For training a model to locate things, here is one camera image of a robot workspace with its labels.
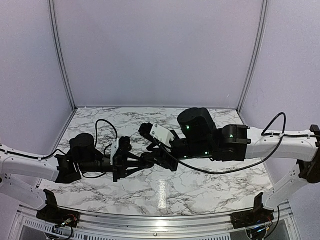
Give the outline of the black round disc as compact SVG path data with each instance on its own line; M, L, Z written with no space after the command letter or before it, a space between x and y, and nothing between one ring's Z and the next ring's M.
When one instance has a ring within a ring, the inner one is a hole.
M152 168L155 165L154 158L150 152L142 153L140 161L146 169Z

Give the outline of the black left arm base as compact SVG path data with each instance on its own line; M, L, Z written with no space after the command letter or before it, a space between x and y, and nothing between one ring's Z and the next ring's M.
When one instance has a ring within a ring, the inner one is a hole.
M36 218L50 222L56 225L61 225L67 220L71 220L69 223L73 228L76 228L79 222L80 213L74 210L68 210L58 207L58 203L55 194L52 191L44 189L45 193L45 206L37 211Z

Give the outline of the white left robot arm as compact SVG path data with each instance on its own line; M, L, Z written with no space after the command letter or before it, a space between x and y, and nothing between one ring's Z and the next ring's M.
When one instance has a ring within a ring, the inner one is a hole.
M111 154L97 149L98 136L81 133L69 141L67 153L56 149L48 156L0 146L0 192L37 211L37 216L58 223L63 216L73 213L58 206L55 194L38 189L20 177L35 177L57 184L68 185L79 181L85 173L112 173L113 180L126 178L136 172L152 168L155 164L147 153L136 156L129 137L116 138L109 145Z

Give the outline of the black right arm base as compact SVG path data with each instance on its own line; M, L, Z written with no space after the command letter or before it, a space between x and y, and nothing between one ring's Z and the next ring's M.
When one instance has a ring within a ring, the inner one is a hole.
M254 198L253 209L234 212L230 215L234 229L251 227L274 220L275 210L268 210L264 207L263 195L261 192Z

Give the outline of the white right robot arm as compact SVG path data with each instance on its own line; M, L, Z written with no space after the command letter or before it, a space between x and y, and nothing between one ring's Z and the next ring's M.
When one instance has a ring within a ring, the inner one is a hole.
M147 125L140 134L150 141L144 158L165 169L176 171L187 159L239 161L270 158L295 159L296 165L273 188L254 199L247 219L258 224L281 202L309 184L320 181L320 130L317 125L302 131L272 131L229 124L218 128L206 108L189 108L178 115L184 135L158 124Z

